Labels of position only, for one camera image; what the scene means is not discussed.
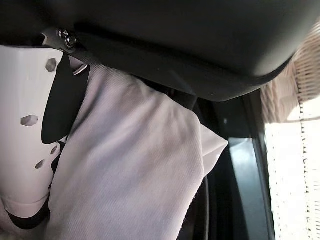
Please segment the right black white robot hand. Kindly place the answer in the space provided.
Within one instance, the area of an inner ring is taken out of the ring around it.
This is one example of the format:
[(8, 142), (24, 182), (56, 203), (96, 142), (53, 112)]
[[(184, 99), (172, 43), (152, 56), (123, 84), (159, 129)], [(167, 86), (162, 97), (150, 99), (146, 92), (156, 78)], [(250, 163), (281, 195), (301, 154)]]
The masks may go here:
[(65, 28), (106, 65), (225, 101), (274, 79), (319, 13), (317, 0), (3, 0), (0, 42)]

